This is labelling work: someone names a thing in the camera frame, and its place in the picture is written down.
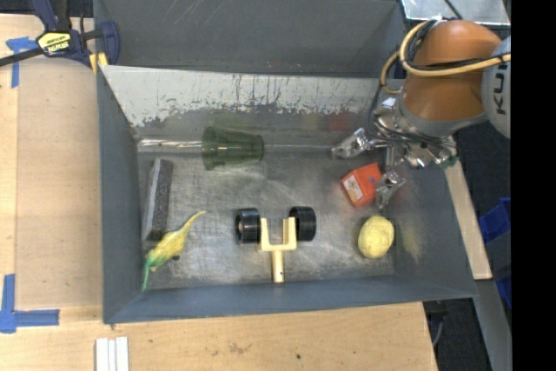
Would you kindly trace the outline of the bare metal gripper finger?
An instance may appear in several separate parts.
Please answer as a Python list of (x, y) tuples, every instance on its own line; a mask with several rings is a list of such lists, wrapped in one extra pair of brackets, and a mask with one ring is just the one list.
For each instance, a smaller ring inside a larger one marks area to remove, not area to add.
[(389, 170), (375, 186), (375, 203), (379, 209), (384, 209), (406, 180), (395, 170)]
[(337, 159), (351, 159), (373, 149), (372, 140), (363, 128), (357, 129), (353, 134), (331, 148), (331, 155)]

